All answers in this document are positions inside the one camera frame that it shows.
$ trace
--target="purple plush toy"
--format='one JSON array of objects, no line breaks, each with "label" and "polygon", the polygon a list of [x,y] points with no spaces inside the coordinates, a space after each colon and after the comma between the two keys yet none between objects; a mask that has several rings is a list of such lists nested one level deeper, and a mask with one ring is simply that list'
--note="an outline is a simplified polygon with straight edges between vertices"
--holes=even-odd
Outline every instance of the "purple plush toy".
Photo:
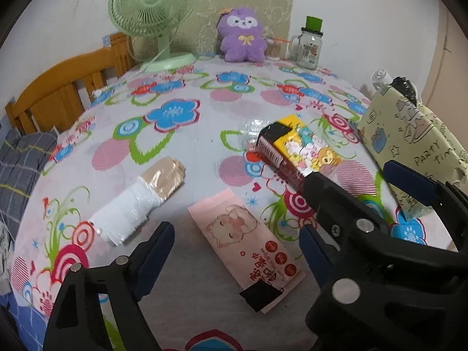
[{"label": "purple plush toy", "polygon": [[263,25],[249,8],[233,9],[221,17],[218,32],[223,37],[221,51],[226,62],[263,62],[267,43]]}]

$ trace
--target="bed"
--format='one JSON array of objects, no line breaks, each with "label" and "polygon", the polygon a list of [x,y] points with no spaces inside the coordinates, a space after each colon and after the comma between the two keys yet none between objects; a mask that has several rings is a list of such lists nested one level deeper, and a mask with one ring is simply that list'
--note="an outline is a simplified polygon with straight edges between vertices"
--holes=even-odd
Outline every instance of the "bed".
[{"label": "bed", "polygon": [[[102,71],[109,67],[120,79],[106,86]],[[218,56],[159,74],[129,71],[132,67],[126,37],[116,34],[110,48],[53,67],[6,107],[22,133],[54,126],[64,132],[16,238],[11,280],[16,300],[8,300],[30,350],[42,345],[53,302],[73,263],[95,267],[128,255],[162,220],[174,224],[175,245],[140,307],[163,349],[311,348],[314,335],[304,318],[319,288],[301,257],[298,231],[317,223],[303,197],[240,146],[239,127],[252,119],[297,115],[341,158],[332,179],[391,223],[394,236],[449,245],[436,214],[403,218],[354,130],[369,101],[332,71],[312,72],[289,61],[228,64]],[[92,102],[87,110],[73,84],[78,79]],[[111,247],[89,218],[164,156],[186,166],[185,185],[128,242]],[[226,187],[285,244],[307,275],[266,315],[253,313],[239,296],[237,283],[187,211]],[[112,344],[122,350],[105,296],[101,305]]]}]

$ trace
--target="glass mason jar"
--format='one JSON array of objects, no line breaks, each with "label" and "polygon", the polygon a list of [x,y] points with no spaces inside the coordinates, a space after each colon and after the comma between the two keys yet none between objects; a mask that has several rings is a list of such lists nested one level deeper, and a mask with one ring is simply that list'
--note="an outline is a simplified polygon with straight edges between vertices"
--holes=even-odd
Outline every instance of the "glass mason jar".
[{"label": "glass mason jar", "polygon": [[[315,70],[319,63],[320,50],[322,46],[322,32],[301,28],[302,34],[295,35],[289,43],[289,52],[296,57],[296,64],[305,69]],[[298,39],[296,52],[292,51],[292,42]]]}]

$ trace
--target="fan cord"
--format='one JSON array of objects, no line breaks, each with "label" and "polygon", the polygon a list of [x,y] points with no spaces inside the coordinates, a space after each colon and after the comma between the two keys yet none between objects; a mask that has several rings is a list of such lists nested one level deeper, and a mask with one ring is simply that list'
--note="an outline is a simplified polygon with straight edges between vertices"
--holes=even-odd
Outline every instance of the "fan cord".
[{"label": "fan cord", "polygon": [[[179,25],[177,25],[177,27],[175,28],[175,31],[174,31],[174,34],[171,36],[171,40],[169,41],[169,44],[163,49],[161,50],[152,60],[150,60],[145,67],[143,67],[143,65],[140,67],[139,71],[134,74],[132,77],[135,77],[139,74],[142,74],[143,72],[145,72],[145,70],[150,66],[152,65],[154,62],[156,62],[156,60],[161,56],[162,53],[164,53],[171,45],[171,43],[174,41],[174,38],[176,37],[176,34],[177,34],[177,30],[179,30]],[[127,36],[127,49],[128,49],[128,53],[130,54],[130,56],[137,62],[144,62],[143,59],[138,59],[137,57],[135,57],[134,54],[132,54],[132,51],[130,50],[130,36],[128,35]]]}]

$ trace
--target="blue flower print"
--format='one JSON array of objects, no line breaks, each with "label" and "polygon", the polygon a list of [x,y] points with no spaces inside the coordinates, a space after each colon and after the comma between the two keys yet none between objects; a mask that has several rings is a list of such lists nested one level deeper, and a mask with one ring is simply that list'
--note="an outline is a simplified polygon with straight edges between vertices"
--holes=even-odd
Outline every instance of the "blue flower print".
[{"label": "blue flower print", "polygon": [[308,72],[301,72],[297,74],[301,78],[306,79],[310,83],[325,84],[324,80],[316,75],[309,74]]},{"label": "blue flower print", "polygon": [[352,101],[347,101],[346,105],[354,112],[357,114],[360,114],[361,116],[366,113],[367,108],[362,106],[361,104],[354,103]]},{"label": "blue flower print", "polygon": [[294,69],[292,67],[280,67],[281,71],[289,72],[290,74],[294,74]]},{"label": "blue flower print", "polygon": [[165,93],[171,92],[177,88],[184,88],[185,82],[183,80],[168,81],[158,83],[150,88],[150,93]]},{"label": "blue flower print", "polygon": [[174,99],[168,101],[161,108],[148,113],[144,119],[154,123],[154,129],[167,133],[179,127],[196,123],[200,117],[197,111],[199,100]]},{"label": "blue flower print", "polygon": [[234,84],[232,89],[236,92],[249,92],[250,86],[245,84]]},{"label": "blue flower print", "polygon": [[283,97],[291,103],[299,103],[299,96],[294,93],[283,93]]},{"label": "blue flower print", "polygon": [[114,91],[115,89],[111,88],[108,91],[102,92],[98,97],[94,99],[94,101],[90,105],[90,108],[105,102],[108,98],[110,98],[114,94]]},{"label": "blue flower print", "polygon": [[392,237],[411,241],[412,243],[426,244],[426,232],[423,223],[419,219],[407,221],[400,209],[396,213],[396,218],[398,224],[392,227]]},{"label": "blue flower print", "polygon": [[329,105],[332,104],[332,99],[330,97],[328,97],[327,95],[324,95],[323,93],[320,93],[317,90],[314,90],[313,88],[299,88],[299,91],[306,96],[309,96],[311,98],[315,98],[321,101],[322,103],[329,104]]},{"label": "blue flower print", "polygon": [[351,95],[350,93],[346,93],[345,96],[346,96],[349,100],[351,100],[353,103],[361,104],[361,100],[359,100],[356,96]]},{"label": "blue flower print", "polygon": [[248,75],[235,71],[223,72],[222,74],[216,75],[216,78],[218,82],[221,83],[234,82],[237,84],[248,84],[250,82]]},{"label": "blue flower print", "polygon": [[64,148],[60,149],[57,154],[55,155],[54,159],[55,162],[60,162],[67,158],[73,152],[73,147],[71,145],[65,146]]}]

